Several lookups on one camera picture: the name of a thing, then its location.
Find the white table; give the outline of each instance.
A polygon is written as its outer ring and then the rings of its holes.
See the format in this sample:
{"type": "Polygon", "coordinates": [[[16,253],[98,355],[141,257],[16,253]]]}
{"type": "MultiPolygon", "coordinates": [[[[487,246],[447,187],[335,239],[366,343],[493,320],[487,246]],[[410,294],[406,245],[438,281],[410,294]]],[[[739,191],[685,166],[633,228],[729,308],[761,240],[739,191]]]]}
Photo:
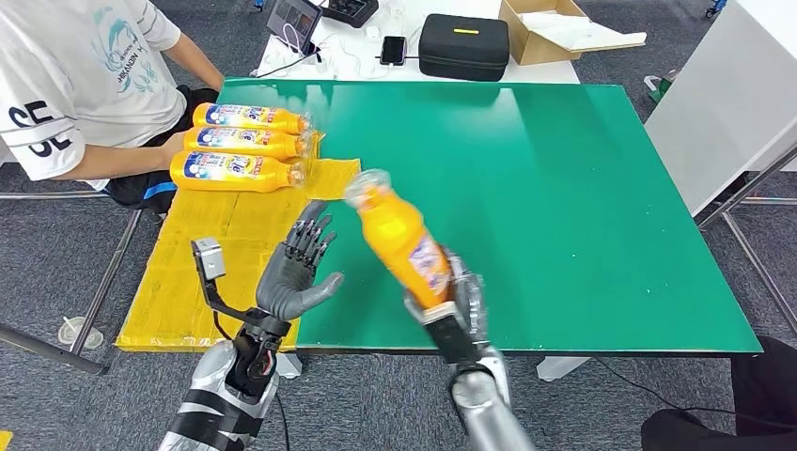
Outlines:
{"type": "Polygon", "coordinates": [[[797,143],[795,17],[794,0],[728,2],[645,124],[693,215],[797,143]]]}
{"type": "MultiPolygon", "coordinates": [[[[431,13],[495,19],[500,0],[384,0],[379,9],[362,28],[353,28],[329,18],[321,18],[313,34],[313,43],[321,47],[324,63],[309,57],[296,66],[276,72],[269,78],[294,80],[346,81],[450,81],[429,77],[418,69],[418,60],[408,58],[404,66],[389,69],[376,58],[382,50],[384,36],[404,36],[408,39],[407,55],[418,55],[421,26],[431,13]],[[377,39],[368,39],[369,26],[379,29],[377,39]]],[[[294,36],[289,33],[289,40],[294,36]]],[[[288,46],[271,37],[260,60],[257,74],[268,73],[296,61],[298,55],[288,46]]],[[[509,58],[502,82],[516,83],[579,83],[570,61],[518,66],[509,58]]]]}

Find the metal table leg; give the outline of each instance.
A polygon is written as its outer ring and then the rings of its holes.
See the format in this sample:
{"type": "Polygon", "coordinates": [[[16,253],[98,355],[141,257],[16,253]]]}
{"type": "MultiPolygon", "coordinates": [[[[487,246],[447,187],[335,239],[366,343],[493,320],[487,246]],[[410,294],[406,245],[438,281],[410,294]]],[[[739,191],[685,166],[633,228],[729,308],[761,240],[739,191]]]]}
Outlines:
{"type": "Polygon", "coordinates": [[[83,350],[83,346],[86,343],[88,333],[91,332],[91,328],[93,327],[94,322],[97,320],[102,303],[105,301],[105,296],[108,294],[108,289],[111,287],[111,282],[113,282],[114,276],[117,275],[121,259],[124,257],[124,254],[130,245],[130,240],[133,237],[133,233],[136,226],[138,226],[138,220],[140,218],[141,210],[136,210],[133,212],[133,214],[131,214],[127,226],[125,226],[122,236],[119,239],[117,248],[114,250],[114,254],[111,257],[111,261],[108,263],[108,267],[105,269],[105,274],[102,275],[100,286],[94,293],[94,298],[91,300],[91,304],[88,307],[86,321],[84,321],[83,327],[81,327],[80,332],[75,337],[75,341],[72,343],[70,350],[62,350],[57,346],[53,346],[49,343],[39,340],[38,338],[35,338],[32,335],[25,334],[3,324],[0,324],[0,340],[23,348],[24,350],[29,350],[44,357],[51,358],[58,362],[74,366],[75,368],[81,369],[87,373],[101,374],[105,368],[96,362],[92,362],[85,357],[81,357],[80,352],[83,350]]]}
{"type": "Polygon", "coordinates": [[[107,197],[107,195],[97,191],[65,191],[60,193],[0,193],[0,199],[8,200],[77,199],[87,197],[107,197]]]}
{"type": "Polygon", "coordinates": [[[753,263],[753,267],[756,268],[758,275],[761,276],[761,280],[763,280],[764,285],[767,286],[767,289],[773,295],[777,307],[780,309],[780,312],[783,314],[784,318],[786,318],[791,330],[797,334],[797,315],[794,315],[794,310],[792,310],[789,304],[786,302],[786,298],[783,296],[783,293],[780,292],[780,289],[778,289],[774,280],[767,272],[764,264],[758,258],[756,251],[753,250],[753,246],[750,245],[750,241],[748,241],[747,237],[744,236],[742,230],[739,228],[739,225],[736,224],[736,221],[733,219],[730,213],[723,212],[722,218],[727,223],[727,226],[730,227],[730,231],[733,232],[733,236],[736,238],[736,241],[738,241],[742,246],[747,258],[749,258],[750,262],[753,263]]]}
{"type": "Polygon", "coordinates": [[[791,197],[746,197],[740,202],[743,205],[797,205],[797,199],[791,197]]]}
{"type": "Polygon", "coordinates": [[[97,291],[94,293],[94,298],[91,300],[91,304],[88,306],[86,321],[84,322],[83,327],[80,328],[78,335],[75,337],[75,341],[70,347],[70,352],[80,354],[80,351],[83,350],[83,345],[86,343],[88,333],[91,332],[91,327],[94,325],[94,321],[97,319],[97,315],[100,313],[100,307],[102,307],[102,303],[105,301],[105,296],[108,294],[108,289],[111,287],[111,282],[114,281],[114,277],[117,275],[119,264],[121,263],[125,252],[127,252],[127,248],[130,245],[130,239],[133,237],[133,232],[135,231],[135,227],[138,226],[138,220],[140,218],[141,210],[136,210],[132,215],[130,215],[127,226],[125,227],[124,232],[122,232],[122,237],[119,239],[119,244],[117,244],[117,248],[114,250],[114,255],[111,257],[111,262],[108,263],[108,268],[105,269],[105,274],[102,275],[100,286],[97,287],[97,291]]]}
{"type": "Polygon", "coordinates": [[[5,341],[6,343],[53,359],[62,364],[74,366],[75,368],[83,370],[86,373],[100,374],[103,371],[102,365],[96,362],[92,362],[85,357],[73,354],[68,350],[62,350],[58,346],[53,346],[50,343],[45,343],[34,336],[18,331],[5,324],[0,324],[0,341],[5,341]]]}
{"type": "Polygon", "coordinates": [[[732,209],[740,202],[742,202],[748,194],[752,193],[764,180],[766,180],[772,173],[775,173],[783,168],[783,166],[789,164],[791,160],[794,160],[794,157],[797,157],[797,146],[794,146],[788,152],[781,155],[775,161],[770,163],[764,170],[756,174],[752,180],[748,181],[746,185],[744,185],[736,194],[732,195],[728,200],[725,201],[717,210],[715,210],[712,214],[710,214],[706,219],[701,222],[697,228],[700,230],[706,230],[706,227],[709,226],[712,222],[714,222],[717,218],[722,215],[722,213],[732,209]]]}

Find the silver robotic arm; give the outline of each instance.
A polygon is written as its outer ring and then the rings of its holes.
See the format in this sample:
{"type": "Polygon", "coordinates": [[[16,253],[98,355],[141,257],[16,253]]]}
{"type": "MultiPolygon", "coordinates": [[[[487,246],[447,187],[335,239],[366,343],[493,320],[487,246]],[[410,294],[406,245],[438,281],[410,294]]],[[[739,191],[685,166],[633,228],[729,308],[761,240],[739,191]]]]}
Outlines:
{"type": "Polygon", "coordinates": [[[534,451],[509,408],[504,356],[487,338],[482,282],[460,257],[445,250],[453,272],[451,299],[423,310],[410,292],[404,305],[451,365],[450,395],[476,451],[534,451]]]}
{"type": "Polygon", "coordinates": [[[276,352],[288,321],[330,298],[343,282],[343,274],[334,272],[313,286],[319,262],[336,236],[322,236],[331,221],[329,215],[319,219],[325,208],[320,201],[305,208],[260,277],[257,306],[246,311],[229,307],[218,293],[215,280],[225,275],[219,243],[192,241],[205,301],[214,316],[240,319],[243,326],[202,356],[161,451],[243,451],[258,436],[276,397],[276,352]]]}

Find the orange juice bottle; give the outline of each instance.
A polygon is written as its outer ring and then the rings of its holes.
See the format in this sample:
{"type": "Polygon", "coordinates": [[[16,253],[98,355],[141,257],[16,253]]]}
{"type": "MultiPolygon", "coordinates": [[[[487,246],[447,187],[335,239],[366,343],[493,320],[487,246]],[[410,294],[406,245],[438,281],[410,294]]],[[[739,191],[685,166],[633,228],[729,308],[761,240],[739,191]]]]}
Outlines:
{"type": "Polygon", "coordinates": [[[368,245],[418,303],[428,309],[445,302],[451,280],[448,261],[421,213],[391,189],[390,176],[380,169],[361,172],[344,196],[363,221],[368,245]]]}
{"type": "Polygon", "coordinates": [[[269,129],[289,134],[299,134],[311,128],[308,116],[297,115],[284,108],[217,103],[198,105],[194,110],[194,125],[269,129]]]}
{"type": "Polygon", "coordinates": [[[184,150],[172,159],[172,180],[180,188],[198,191],[257,191],[270,193],[305,181],[301,163],[231,153],[184,150]]]}
{"type": "Polygon", "coordinates": [[[230,127],[193,127],[183,138],[188,150],[221,151],[271,157],[279,161],[310,154],[312,135],[294,136],[273,130],[230,127]]]}

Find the black bag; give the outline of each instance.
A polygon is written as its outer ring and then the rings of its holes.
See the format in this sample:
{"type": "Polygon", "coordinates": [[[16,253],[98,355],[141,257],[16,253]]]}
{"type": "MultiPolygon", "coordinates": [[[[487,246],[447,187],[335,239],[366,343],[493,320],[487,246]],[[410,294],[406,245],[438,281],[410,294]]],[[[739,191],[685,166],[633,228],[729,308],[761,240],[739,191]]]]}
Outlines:
{"type": "Polygon", "coordinates": [[[418,59],[427,75],[497,82],[509,62],[507,23],[430,14],[421,31],[418,59]]]}

